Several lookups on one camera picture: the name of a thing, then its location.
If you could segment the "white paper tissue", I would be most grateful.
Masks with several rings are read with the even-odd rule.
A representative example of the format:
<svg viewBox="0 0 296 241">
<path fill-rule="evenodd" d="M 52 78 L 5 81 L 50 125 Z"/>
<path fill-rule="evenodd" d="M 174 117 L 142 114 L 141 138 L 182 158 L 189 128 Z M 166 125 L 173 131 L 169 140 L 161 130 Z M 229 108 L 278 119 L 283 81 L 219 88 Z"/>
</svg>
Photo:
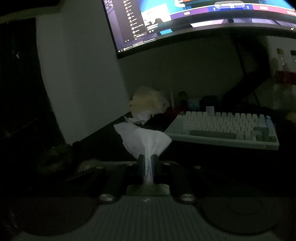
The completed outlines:
<svg viewBox="0 0 296 241">
<path fill-rule="evenodd" d="M 159 156 L 171 143 L 171 138 L 163 132 L 140 128 L 132 123 L 119 123 L 114 129 L 121 136 L 126 150 L 136 159 L 144 156 L 144 184 L 153 183 L 154 164 L 152 156 Z"/>
</svg>

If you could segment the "crumpled white tissue on desk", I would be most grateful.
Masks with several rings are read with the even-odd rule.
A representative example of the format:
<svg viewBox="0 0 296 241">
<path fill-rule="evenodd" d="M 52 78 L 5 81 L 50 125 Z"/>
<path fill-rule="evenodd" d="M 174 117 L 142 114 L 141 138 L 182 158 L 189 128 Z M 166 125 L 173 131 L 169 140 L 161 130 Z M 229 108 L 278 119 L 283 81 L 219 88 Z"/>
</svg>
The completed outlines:
<svg viewBox="0 0 296 241">
<path fill-rule="evenodd" d="M 131 118 L 125 118 L 125 121 L 135 125 L 144 125 L 153 116 L 151 112 L 143 111 L 141 113 L 135 113 Z"/>
</svg>

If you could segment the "white backlit mechanical keyboard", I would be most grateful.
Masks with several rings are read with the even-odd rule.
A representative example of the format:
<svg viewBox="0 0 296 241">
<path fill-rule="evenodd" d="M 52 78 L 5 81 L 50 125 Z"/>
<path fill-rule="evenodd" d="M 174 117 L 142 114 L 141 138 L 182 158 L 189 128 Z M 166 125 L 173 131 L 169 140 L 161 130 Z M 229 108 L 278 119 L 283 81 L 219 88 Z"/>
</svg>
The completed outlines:
<svg viewBox="0 0 296 241">
<path fill-rule="evenodd" d="M 165 130 L 175 141 L 227 147 L 278 150 L 275 127 L 269 116 L 206 111 L 179 114 Z"/>
</svg>

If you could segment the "curved computer monitor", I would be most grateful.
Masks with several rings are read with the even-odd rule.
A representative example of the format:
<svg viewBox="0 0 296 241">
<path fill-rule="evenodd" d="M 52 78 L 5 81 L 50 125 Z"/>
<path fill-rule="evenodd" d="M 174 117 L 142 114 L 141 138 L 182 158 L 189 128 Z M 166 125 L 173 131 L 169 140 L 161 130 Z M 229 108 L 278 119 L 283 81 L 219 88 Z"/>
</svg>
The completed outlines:
<svg viewBox="0 0 296 241">
<path fill-rule="evenodd" d="M 295 28 L 295 1 L 102 1 L 116 56 L 221 28 Z"/>
</svg>

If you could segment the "white shelf unit with bottles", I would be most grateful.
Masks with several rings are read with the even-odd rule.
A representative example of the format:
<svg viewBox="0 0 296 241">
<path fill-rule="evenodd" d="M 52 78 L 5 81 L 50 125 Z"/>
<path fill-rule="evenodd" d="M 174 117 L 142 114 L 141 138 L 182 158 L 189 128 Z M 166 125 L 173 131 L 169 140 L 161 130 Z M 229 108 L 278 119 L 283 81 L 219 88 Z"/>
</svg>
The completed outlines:
<svg viewBox="0 0 296 241">
<path fill-rule="evenodd" d="M 295 56 L 291 54 L 296 48 L 295 39 L 267 36 L 266 43 L 273 72 L 279 70 L 295 73 Z"/>
</svg>

